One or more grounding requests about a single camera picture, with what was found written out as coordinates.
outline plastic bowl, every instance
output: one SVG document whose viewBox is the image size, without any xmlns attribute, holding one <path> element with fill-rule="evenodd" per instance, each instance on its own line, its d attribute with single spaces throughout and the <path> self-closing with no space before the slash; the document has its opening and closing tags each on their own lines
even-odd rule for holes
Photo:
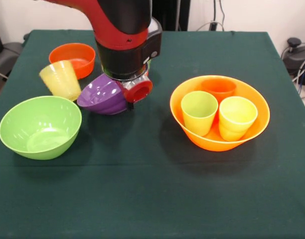
<svg viewBox="0 0 305 239">
<path fill-rule="evenodd" d="M 31 159 L 60 156 L 74 142 L 82 122 L 79 108 L 58 96 L 42 96 L 10 109 L 0 122 L 0 139 L 15 153 Z"/>
<path fill-rule="evenodd" d="M 95 50 L 83 43 L 68 43 L 56 47 L 49 54 L 49 62 L 69 60 L 75 70 L 77 79 L 87 77 L 92 73 L 95 65 Z"/>
<path fill-rule="evenodd" d="M 101 115 L 115 115 L 127 109 L 123 91 L 105 74 L 97 77 L 83 89 L 77 104 Z"/>
<path fill-rule="evenodd" d="M 210 132 L 205 137 L 198 136 L 189 131 L 185 128 L 183 123 L 182 110 L 180 106 L 182 98 L 189 92 L 200 91 L 202 89 L 202 82 L 204 80 L 218 77 L 222 79 L 229 79 L 234 82 L 237 85 L 234 95 L 251 100 L 258 109 L 257 119 L 248 129 L 246 134 L 238 141 L 228 142 L 220 136 L 218 120 L 213 123 Z M 270 109 L 268 103 L 256 89 L 242 81 L 225 76 L 199 76 L 183 82 L 173 91 L 171 95 L 170 109 L 175 120 L 182 127 L 188 138 L 197 146 L 210 151 L 227 151 L 257 137 L 265 130 L 270 120 Z"/>
</svg>

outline white wall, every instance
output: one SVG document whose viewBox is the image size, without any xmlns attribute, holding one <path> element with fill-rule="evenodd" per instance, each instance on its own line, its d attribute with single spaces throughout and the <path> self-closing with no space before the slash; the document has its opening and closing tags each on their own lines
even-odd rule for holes
<svg viewBox="0 0 305 239">
<path fill-rule="evenodd" d="M 217 1 L 217 21 L 222 14 Z M 295 36 L 305 42 L 305 0 L 222 0 L 226 31 L 267 31 L 279 53 Z M 213 0 L 191 0 L 188 30 L 213 19 Z"/>
<path fill-rule="evenodd" d="M 291 36 L 305 42 L 305 0 L 222 0 L 222 5 L 225 30 L 267 31 L 279 53 Z M 191 0 L 188 30 L 196 30 L 212 18 L 212 0 Z M 221 19 L 218 3 L 217 20 Z M 91 25 L 72 8 L 42 0 L 0 0 L 3 43 L 22 41 L 32 29 L 91 29 Z"/>
<path fill-rule="evenodd" d="M 42 0 L 0 0 L 0 37 L 3 43 L 23 42 L 33 29 L 92 29 L 80 11 Z"/>
</svg>

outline orange bowl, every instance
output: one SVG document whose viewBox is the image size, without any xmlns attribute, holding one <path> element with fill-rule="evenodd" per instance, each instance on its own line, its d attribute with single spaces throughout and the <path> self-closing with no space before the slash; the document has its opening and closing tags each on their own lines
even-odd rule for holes
<svg viewBox="0 0 305 239">
<path fill-rule="evenodd" d="M 234 95 L 242 96 L 251 100 L 258 109 L 258 117 L 256 121 L 239 141 L 227 142 L 220 136 L 218 118 L 213 122 L 210 132 L 204 137 L 194 134 L 184 126 L 180 104 L 182 98 L 191 91 L 202 90 L 202 82 L 214 78 L 228 79 L 235 83 L 237 88 Z M 170 109 L 173 117 L 182 127 L 188 138 L 197 146 L 210 151 L 227 151 L 257 137 L 265 130 L 270 120 L 270 109 L 268 103 L 256 89 L 242 81 L 225 76 L 199 76 L 181 83 L 171 95 Z"/>
<path fill-rule="evenodd" d="M 52 50 L 48 59 L 51 64 L 57 61 L 69 60 L 79 80 L 92 73 L 95 65 L 95 56 L 95 50 L 89 45 L 68 43 Z"/>
</svg>

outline plastic cup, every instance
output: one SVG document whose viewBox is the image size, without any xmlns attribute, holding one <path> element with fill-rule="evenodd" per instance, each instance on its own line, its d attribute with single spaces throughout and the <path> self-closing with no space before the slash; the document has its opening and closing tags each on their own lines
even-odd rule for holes
<svg viewBox="0 0 305 239">
<path fill-rule="evenodd" d="M 70 61 L 59 61 L 46 66 L 39 73 L 54 96 L 75 101 L 81 94 L 76 74 Z"/>
<path fill-rule="evenodd" d="M 193 91 L 182 98 L 181 109 L 185 127 L 199 136 L 205 136 L 211 129 L 218 102 L 210 93 Z"/>
<path fill-rule="evenodd" d="M 250 100 L 232 96 L 219 107 L 219 131 L 226 141 L 237 141 L 245 135 L 258 116 L 257 107 Z"/>
<path fill-rule="evenodd" d="M 221 103 L 225 98 L 233 96 L 237 85 L 225 77 L 207 79 L 202 82 L 202 90 L 212 94 Z"/>
</svg>

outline purple bowl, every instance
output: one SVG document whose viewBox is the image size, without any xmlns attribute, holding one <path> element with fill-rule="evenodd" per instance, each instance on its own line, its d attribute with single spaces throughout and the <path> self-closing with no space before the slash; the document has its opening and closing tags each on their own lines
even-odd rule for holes
<svg viewBox="0 0 305 239">
<path fill-rule="evenodd" d="M 83 89 L 77 104 L 102 115 L 115 115 L 127 109 L 122 90 L 105 74 L 97 77 Z"/>
</svg>

